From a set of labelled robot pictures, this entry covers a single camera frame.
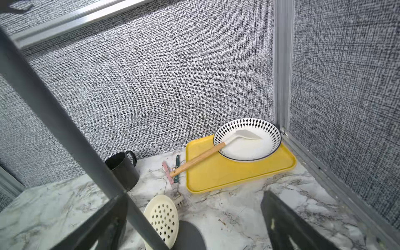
metal frame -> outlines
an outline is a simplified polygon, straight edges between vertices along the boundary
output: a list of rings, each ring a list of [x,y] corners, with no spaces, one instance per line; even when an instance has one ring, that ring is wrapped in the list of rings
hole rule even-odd
[[[137,8],[153,0],[101,0],[89,4],[48,22],[36,25],[11,35],[16,46],[21,49],[38,42],[76,30],[101,19]]]
[[[318,182],[331,189],[336,196],[378,236],[389,249],[400,249],[400,232],[395,230],[382,216],[357,196],[346,184],[334,175],[320,160],[313,156],[289,132],[290,87],[292,74],[292,46],[295,0],[275,0],[275,112],[276,125],[283,140],[303,159]]]
[[[357,196],[342,180],[329,170],[320,160],[313,156],[291,134],[285,132],[283,140],[304,161],[305,167],[310,171],[324,188],[331,189],[336,198],[340,198],[366,225],[373,235],[380,238],[388,249],[400,249],[400,232],[395,230],[377,212]]]
[[[294,0],[275,0],[275,123],[277,128],[282,132],[287,130],[289,127],[294,6]]]
[[[108,198],[112,199],[125,192],[117,178],[2,30],[0,30],[0,74]],[[154,250],[168,250],[167,245],[131,198],[128,199],[127,219]]]
[[[0,193],[15,199],[24,190],[24,185],[0,166]]]

white plate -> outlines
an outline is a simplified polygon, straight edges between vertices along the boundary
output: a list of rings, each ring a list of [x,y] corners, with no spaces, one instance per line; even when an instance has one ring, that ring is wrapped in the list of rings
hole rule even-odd
[[[241,129],[255,133],[262,140],[235,139],[219,151],[230,160],[239,162],[262,160],[273,154],[282,141],[279,130],[272,123],[256,118],[243,118],[221,126],[214,134],[214,145],[224,142]]]

dark frame bar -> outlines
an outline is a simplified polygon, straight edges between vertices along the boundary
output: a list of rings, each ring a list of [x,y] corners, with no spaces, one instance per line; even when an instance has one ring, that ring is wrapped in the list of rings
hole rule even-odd
[[[116,177],[2,30],[0,74],[109,199],[124,192]],[[131,198],[128,199],[127,220],[154,250],[169,250]]]

black object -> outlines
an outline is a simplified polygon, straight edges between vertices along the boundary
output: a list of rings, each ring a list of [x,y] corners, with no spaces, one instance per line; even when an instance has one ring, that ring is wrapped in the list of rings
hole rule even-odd
[[[293,250],[289,236],[303,250],[339,250],[271,191],[264,192],[261,211],[274,250]]]
[[[133,162],[128,158],[128,153],[131,154]],[[117,153],[106,160],[108,168],[127,191],[131,190],[139,180],[139,173],[135,169],[136,163],[136,155],[132,151]]]
[[[206,250],[200,231],[192,223],[180,220],[176,241],[171,250]]]
[[[124,192],[109,200],[52,250],[90,249],[97,240],[96,250],[118,249],[125,233],[127,210],[128,197]]]

tray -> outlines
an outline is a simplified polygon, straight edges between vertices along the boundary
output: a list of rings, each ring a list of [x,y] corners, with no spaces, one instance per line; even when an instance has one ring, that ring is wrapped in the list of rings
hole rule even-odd
[[[212,148],[214,135],[189,142],[186,161]],[[271,156],[256,162],[235,162],[215,153],[186,171],[186,187],[193,194],[201,194],[243,182],[266,178],[292,170],[296,157],[281,144]]]

